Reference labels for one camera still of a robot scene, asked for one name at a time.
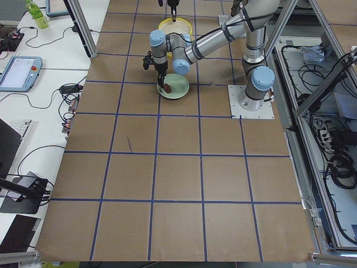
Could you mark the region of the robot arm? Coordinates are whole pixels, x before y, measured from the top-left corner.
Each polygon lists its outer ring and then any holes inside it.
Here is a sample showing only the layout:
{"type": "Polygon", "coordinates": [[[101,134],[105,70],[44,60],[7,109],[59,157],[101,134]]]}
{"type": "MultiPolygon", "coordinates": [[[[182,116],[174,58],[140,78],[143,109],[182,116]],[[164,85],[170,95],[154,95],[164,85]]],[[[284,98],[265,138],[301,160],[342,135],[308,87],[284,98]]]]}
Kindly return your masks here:
{"type": "Polygon", "coordinates": [[[149,34],[150,50],[143,58],[143,68],[153,66],[157,72],[157,86],[169,93],[172,86],[165,81],[168,59],[178,75],[187,74],[192,64],[222,47],[242,40],[242,68],[246,77],[245,89],[238,103],[246,111],[261,109],[275,74],[266,66],[266,25],[276,13],[279,1],[234,1],[228,19],[217,28],[194,39],[191,34],[176,29],[156,29],[149,34]]]}

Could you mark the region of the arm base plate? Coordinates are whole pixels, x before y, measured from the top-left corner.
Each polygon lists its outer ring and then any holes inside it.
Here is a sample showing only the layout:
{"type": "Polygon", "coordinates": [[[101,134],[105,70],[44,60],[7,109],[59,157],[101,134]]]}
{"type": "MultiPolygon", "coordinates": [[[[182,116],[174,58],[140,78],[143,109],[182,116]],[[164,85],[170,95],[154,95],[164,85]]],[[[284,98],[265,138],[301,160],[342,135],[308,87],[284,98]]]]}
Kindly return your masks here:
{"type": "Polygon", "coordinates": [[[273,120],[274,113],[269,92],[261,100],[252,100],[245,95],[245,88],[245,85],[228,85],[231,118],[273,120]]]}
{"type": "MultiPolygon", "coordinates": [[[[223,23],[227,22],[228,20],[230,20],[231,16],[230,15],[218,15],[218,25],[222,25],[223,23]]],[[[242,35],[240,35],[240,38],[246,38],[247,33],[243,33],[242,35]]]]}

